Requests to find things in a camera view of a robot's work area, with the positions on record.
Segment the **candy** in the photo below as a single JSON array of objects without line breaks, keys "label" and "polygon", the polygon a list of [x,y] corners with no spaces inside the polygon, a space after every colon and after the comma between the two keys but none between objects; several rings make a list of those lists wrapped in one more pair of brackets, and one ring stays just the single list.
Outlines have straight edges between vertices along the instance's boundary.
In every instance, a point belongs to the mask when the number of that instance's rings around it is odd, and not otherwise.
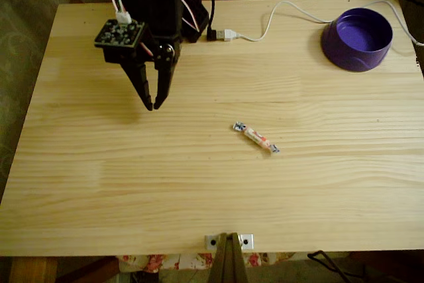
[{"label": "candy", "polygon": [[261,146],[262,148],[268,149],[270,152],[280,152],[276,145],[271,144],[271,142],[263,137],[261,134],[256,132],[253,128],[241,123],[236,122],[233,125],[233,129],[238,132],[243,132],[248,138],[254,141],[256,144]]}]

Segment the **wooden tabletop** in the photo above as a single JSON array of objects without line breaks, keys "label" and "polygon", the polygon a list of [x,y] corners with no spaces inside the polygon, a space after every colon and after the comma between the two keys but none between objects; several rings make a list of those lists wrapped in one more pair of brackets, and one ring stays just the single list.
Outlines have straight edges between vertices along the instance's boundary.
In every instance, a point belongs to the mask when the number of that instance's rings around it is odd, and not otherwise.
[{"label": "wooden tabletop", "polygon": [[[259,36],[277,1],[218,1],[213,26]],[[334,19],[371,1],[294,2]],[[193,253],[233,231],[253,233],[258,252],[424,248],[423,76],[390,8],[371,9],[394,41],[369,72],[331,64],[324,25],[281,6],[262,42],[184,43],[149,112],[94,48],[112,6],[60,5],[1,203],[0,255]]]}]

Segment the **robotic arm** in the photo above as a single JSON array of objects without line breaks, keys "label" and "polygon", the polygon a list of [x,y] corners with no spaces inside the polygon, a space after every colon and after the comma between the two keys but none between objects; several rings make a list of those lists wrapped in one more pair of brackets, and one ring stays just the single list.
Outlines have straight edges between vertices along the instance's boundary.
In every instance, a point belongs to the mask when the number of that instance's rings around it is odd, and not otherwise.
[{"label": "robotic arm", "polygon": [[[113,0],[117,19],[108,20],[94,45],[106,62],[118,63],[146,108],[158,109],[167,98],[180,57],[182,38],[196,42],[209,22],[201,0]],[[153,104],[145,62],[158,70]]]}]

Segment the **purple bowl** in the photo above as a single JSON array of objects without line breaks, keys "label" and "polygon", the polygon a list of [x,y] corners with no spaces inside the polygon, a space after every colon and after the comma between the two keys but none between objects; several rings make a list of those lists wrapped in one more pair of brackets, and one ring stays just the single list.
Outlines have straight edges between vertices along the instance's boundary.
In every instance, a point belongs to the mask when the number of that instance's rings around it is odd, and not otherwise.
[{"label": "purple bowl", "polygon": [[392,27],[381,14],[354,8],[325,27],[321,46],[332,63],[346,70],[363,72],[381,63],[392,38]]}]

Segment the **circuit board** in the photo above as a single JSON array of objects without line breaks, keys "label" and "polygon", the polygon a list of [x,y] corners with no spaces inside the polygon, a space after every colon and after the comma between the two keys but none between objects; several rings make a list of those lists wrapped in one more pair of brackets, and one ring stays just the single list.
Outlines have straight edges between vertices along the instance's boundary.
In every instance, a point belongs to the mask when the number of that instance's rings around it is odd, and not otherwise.
[{"label": "circuit board", "polygon": [[132,22],[129,25],[119,24],[116,19],[109,19],[94,40],[98,48],[131,48],[137,47],[144,23]]}]

